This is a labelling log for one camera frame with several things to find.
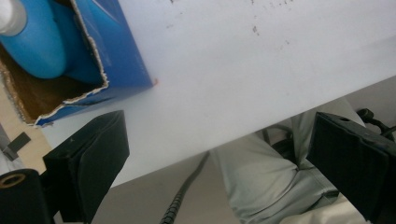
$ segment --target open box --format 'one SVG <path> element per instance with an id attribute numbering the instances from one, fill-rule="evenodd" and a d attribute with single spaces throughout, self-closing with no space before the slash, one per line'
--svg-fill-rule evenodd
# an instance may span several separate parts
<path id="1" fill-rule="evenodd" d="M 152 87 L 118 1 L 58 1 L 73 7 L 99 66 L 103 84 L 91 86 L 61 76 L 39 79 L 27 74 L 0 45 L 0 74 L 21 118 L 42 126 L 99 104 Z"/>

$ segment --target person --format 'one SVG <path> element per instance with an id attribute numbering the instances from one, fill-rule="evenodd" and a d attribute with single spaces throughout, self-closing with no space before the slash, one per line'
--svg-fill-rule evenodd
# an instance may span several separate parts
<path id="1" fill-rule="evenodd" d="M 370 223 L 306 159 L 317 112 L 364 126 L 347 99 L 340 98 L 291 118 L 296 164 L 256 133 L 211 150 L 229 205 L 241 223 Z"/>

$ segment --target bottle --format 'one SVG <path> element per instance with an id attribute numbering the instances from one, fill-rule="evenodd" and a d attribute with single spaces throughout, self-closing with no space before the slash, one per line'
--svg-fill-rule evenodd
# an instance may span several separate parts
<path id="1" fill-rule="evenodd" d="M 74 11 L 53 0 L 1 0 L 0 42 L 29 74 L 66 75 L 88 84 L 103 82 Z"/>

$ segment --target trousers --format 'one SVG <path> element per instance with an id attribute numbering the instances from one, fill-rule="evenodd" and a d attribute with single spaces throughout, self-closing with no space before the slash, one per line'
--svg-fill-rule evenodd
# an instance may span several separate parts
<path id="1" fill-rule="evenodd" d="M 317 112 L 364 126 L 348 101 L 340 98 L 291 118 L 296 164 L 255 133 L 211 150 L 229 205 L 241 223 L 279 223 L 337 199 L 334 185 L 306 159 Z"/>

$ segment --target white table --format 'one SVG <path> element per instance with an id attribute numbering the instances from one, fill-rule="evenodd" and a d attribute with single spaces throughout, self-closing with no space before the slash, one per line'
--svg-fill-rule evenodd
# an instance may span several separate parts
<path id="1" fill-rule="evenodd" d="M 394 0 L 120 0 L 159 84 L 43 130 L 52 147 L 124 109 L 114 186 L 396 75 Z"/>

